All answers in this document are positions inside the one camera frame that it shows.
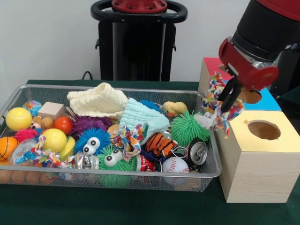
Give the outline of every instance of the white wall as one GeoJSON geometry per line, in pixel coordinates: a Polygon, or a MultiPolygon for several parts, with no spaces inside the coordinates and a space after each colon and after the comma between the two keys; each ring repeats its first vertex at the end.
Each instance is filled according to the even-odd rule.
{"type": "MultiPolygon", "coordinates": [[[[28,79],[74,80],[86,70],[100,78],[95,1],[0,0],[0,105],[28,79]]],[[[218,55],[249,0],[177,1],[189,14],[177,24],[171,80],[198,81],[202,58],[218,55]]]]}

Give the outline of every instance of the purple fuzzy ball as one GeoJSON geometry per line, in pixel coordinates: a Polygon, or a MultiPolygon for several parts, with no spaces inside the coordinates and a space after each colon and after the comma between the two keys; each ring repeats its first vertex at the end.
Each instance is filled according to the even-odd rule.
{"type": "Polygon", "coordinates": [[[80,116],[76,118],[72,135],[78,136],[79,134],[81,134],[81,132],[84,132],[90,128],[99,128],[104,131],[107,131],[106,126],[110,127],[111,125],[112,125],[112,121],[108,117],[98,118],[98,117],[80,116]]]}

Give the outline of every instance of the red handle part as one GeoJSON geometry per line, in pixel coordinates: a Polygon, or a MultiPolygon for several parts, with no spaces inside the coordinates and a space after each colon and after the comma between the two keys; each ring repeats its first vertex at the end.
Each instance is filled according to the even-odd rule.
{"type": "Polygon", "coordinates": [[[299,0],[256,0],[266,8],[289,19],[300,22],[299,0]]]}
{"type": "Polygon", "coordinates": [[[126,13],[152,14],[166,11],[167,3],[165,0],[112,0],[112,7],[126,13]]]}
{"type": "Polygon", "coordinates": [[[230,64],[237,72],[239,82],[247,89],[261,90],[270,86],[278,77],[277,67],[257,69],[247,61],[238,50],[228,41],[224,40],[219,49],[221,61],[230,68],[230,64]]]}

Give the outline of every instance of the cream knitted cloth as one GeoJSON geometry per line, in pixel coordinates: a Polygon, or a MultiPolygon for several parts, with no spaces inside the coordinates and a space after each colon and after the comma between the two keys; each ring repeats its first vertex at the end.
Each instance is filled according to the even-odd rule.
{"type": "Polygon", "coordinates": [[[71,91],[67,95],[71,109],[79,116],[119,119],[125,110],[127,97],[108,83],[85,91],[71,91]]]}

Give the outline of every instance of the wire mesh basket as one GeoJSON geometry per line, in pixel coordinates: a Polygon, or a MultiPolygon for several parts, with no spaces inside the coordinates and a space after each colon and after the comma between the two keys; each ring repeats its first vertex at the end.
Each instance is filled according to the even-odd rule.
{"type": "MultiPolygon", "coordinates": [[[[50,85],[25,85],[15,90],[0,111],[1,137],[12,136],[12,132],[5,124],[5,116],[14,107],[22,107],[29,100],[60,103],[69,105],[67,94],[69,91],[87,90],[92,87],[74,86],[50,86],[50,85]]],[[[141,90],[141,89],[119,89],[128,97],[137,101],[149,100],[162,105],[166,101],[184,102],[190,112],[202,111],[203,95],[197,91],[173,91],[173,90],[141,90]]],[[[214,132],[211,132],[208,143],[208,155],[200,172],[170,173],[170,172],[129,172],[129,171],[105,171],[105,170],[81,170],[62,169],[17,165],[0,165],[0,183],[30,185],[32,181],[27,178],[37,178],[34,185],[63,186],[63,187],[90,187],[107,188],[101,183],[101,179],[128,178],[130,182],[118,188],[146,189],[146,190],[175,190],[175,191],[198,191],[206,189],[210,181],[220,175],[222,170],[218,153],[218,147],[214,132]],[[166,179],[174,179],[179,184],[172,186],[165,182],[166,179]]]]}

